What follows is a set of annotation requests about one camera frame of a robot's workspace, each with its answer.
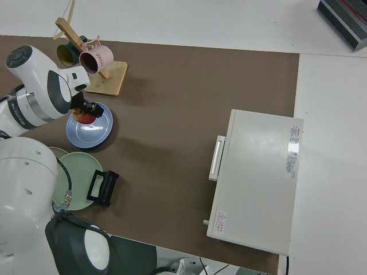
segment mug handle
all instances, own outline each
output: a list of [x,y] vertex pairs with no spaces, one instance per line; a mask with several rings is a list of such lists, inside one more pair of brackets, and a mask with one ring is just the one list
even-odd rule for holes
[[85,43],[82,44],[81,47],[83,48],[83,51],[87,52],[88,51],[87,44],[90,44],[90,43],[93,43],[93,42],[96,42],[97,47],[101,46],[101,43],[99,42],[98,39],[93,39],[93,40],[90,40],[89,42],[85,42]]

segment warning sticker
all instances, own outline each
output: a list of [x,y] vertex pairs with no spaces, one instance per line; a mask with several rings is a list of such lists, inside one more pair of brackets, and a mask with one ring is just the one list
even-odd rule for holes
[[288,142],[288,154],[286,171],[287,177],[295,179],[296,177],[296,164],[299,153],[299,135],[300,128],[298,126],[293,126],[290,131],[290,138]]
[[227,212],[218,211],[215,223],[215,233],[223,234]]

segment power cord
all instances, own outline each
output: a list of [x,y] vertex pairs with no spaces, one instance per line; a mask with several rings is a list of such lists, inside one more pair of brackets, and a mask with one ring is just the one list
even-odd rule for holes
[[288,275],[288,272],[289,272],[289,256],[287,256],[286,275]]
[[[202,265],[202,268],[203,268],[203,269],[204,269],[204,271],[205,271],[205,274],[206,274],[206,275],[208,275],[208,272],[206,272],[205,266],[204,266],[204,264],[202,263],[201,257],[199,257],[199,259],[200,259],[200,263],[201,263],[201,265]],[[223,267],[223,268],[219,269],[219,270],[218,270],[217,272],[215,272],[213,275],[218,274],[219,272],[221,272],[223,269],[227,268],[228,266],[229,266],[229,265],[226,265],[225,267]]]
[[68,184],[69,184],[69,189],[68,190],[71,190],[71,187],[72,187],[72,184],[71,184],[71,178],[70,178],[70,174],[67,170],[67,168],[63,165],[63,163],[61,162],[60,159],[56,158],[57,160],[57,163],[61,166],[61,168],[64,170],[65,174],[67,175],[67,178],[68,178]]

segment white table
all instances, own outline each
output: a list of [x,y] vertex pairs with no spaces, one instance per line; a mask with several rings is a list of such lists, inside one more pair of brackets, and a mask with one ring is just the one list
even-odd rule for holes
[[[54,21],[68,3],[7,1],[0,9],[0,34],[54,36]],[[301,53],[294,115],[304,119],[304,136],[290,274],[363,274],[367,49],[353,53],[317,13],[317,4],[77,0],[72,26],[103,40]],[[281,257],[279,274],[284,264]]]

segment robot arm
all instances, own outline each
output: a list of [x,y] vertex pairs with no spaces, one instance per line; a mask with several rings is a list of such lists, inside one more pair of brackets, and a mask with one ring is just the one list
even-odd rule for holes
[[[54,217],[68,219],[50,222],[56,158],[46,145],[17,137],[71,108],[101,116],[103,109],[83,98],[82,90],[89,85],[86,71],[81,66],[59,69],[32,46],[14,50],[6,66],[23,84],[0,98],[0,257],[14,255],[15,275],[116,274],[119,261],[108,235],[92,223],[78,223],[80,219],[67,212]],[[83,246],[84,254],[74,258]]]
[[23,85],[0,99],[0,138],[19,136],[66,115],[70,108],[92,111],[96,117],[103,113],[97,104],[83,98],[81,91],[89,86],[89,78],[82,66],[59,69],[40,50],[28,45],[14,50],[6,66]]

